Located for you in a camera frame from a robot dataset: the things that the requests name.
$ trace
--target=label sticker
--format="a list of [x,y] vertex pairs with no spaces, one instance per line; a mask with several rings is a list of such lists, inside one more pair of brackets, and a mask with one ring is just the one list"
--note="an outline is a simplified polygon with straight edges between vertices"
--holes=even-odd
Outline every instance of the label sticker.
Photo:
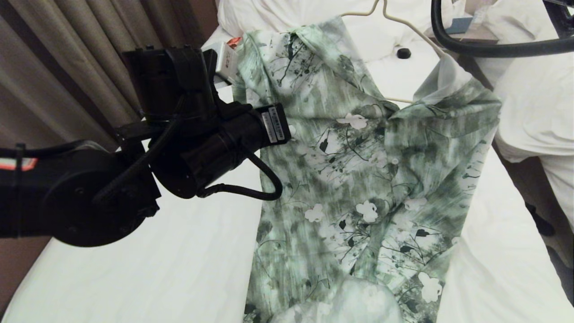
[[272,118],[269,112],[263,112],[261,114],[263,117],[263,123],[265,124],[265,129],[267,129],[267,135],[269,136],[269,141],[274,144],[277,142],[277,136],[275,135],[275,130],[273,129]]
[[[22,158],[22,171],[29,171],[34,169],[38,158]],[[16,170],[15,158],[0,158],[0,170],[14,171]]]
[[273,129],[275,129],[275,134],[278,140],[285,140],[285,133],[283,132],[283,127],[279,121],[279,115],[277,114],[276,107],[269,108],[269,114],[271,115],[271,120],[273,121]]

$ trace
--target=green floral shirt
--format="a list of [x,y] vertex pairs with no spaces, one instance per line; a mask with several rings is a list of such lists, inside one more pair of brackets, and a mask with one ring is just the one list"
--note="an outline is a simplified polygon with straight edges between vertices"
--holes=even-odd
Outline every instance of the green floral shirt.
[[340,18],[238,53],[235,99],[281,102],[293,135],[261,152],[285,190],[263,204],[244,322],[435,322],[500,102],[471,78],[436,99],[445,57],[400,110]]

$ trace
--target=white hanger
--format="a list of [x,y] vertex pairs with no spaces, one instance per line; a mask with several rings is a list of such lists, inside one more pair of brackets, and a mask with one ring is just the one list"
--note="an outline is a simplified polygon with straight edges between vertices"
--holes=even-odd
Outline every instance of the white hanger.
[[[344,13],[341,15],[341,17],[345,17],[345,16],[370,16],[373,12],[375,12],[375,9],[377,8],[377,5],[379,4],[379,0],[375,0],[375,3],[373,4],[373,7],[371,8],[371,10],[367,13],[361,13],[361,12],[348,12],[348,13]],[[387,14],[387,0],[383,0],[383,16],[385,18],[387,18],[388,20],[391,21],[395,21],[398,22],[400,24],[406,25],[407,27],[409,27],[410,29],[412,29],[414,32],[417,33],[417,35],[421,36],[421,38],[426,41],[437,53],[437,55],[442,58],[446,55],[446,53],[439,47],[437,46],[435,43],[433,43],[432,40],[430,40],[428,37],[426,37],[420,30],[418,30],[415,26],[413,26],[413,24],[411,24],[410,22],[397,18],[397,17],[393,17]],[[396,102],[405,102],[405,103],[413,103],[413,101],[410,100],[405,100],[405,99],[397,99],[397,98],[388,98],[385,97],[387,100],[390,101],[396,101]]]

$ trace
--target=floor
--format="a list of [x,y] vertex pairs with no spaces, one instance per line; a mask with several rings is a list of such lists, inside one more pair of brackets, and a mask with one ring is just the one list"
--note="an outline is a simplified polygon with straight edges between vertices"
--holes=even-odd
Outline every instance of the floor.
[[540,160],[532,157],[520,163],[509,163],[500,154],[499,157],[533,214],[564,291],[574,306],[574,234]]

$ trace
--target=curtain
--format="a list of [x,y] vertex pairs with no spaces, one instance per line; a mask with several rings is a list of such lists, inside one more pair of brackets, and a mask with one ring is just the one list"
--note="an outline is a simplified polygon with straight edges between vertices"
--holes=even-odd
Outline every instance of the curtain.
[[141,116],[121,53],[201,46],[216,18],[197,3],[0,0],[0,147],[90,139],[115,149],[114,128]]

